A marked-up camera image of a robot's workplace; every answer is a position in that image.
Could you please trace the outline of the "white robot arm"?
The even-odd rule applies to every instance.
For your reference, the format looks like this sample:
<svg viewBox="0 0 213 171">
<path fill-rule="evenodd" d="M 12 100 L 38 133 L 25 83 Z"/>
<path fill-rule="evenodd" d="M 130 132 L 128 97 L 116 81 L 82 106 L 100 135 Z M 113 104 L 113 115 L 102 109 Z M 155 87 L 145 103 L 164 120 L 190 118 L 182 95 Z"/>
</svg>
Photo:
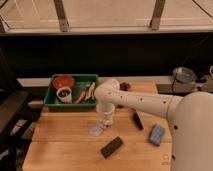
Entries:
<svg viewBox="0 0 213 171">
<path fill-rule="evenodd" d="M 98 114 L 122 105 L 165 118 L 171 123 L 171 171 L 213 171 L 213 94 L 185 97 L 121 91 L 116 79 L 95 90 Z"/>
</svg>

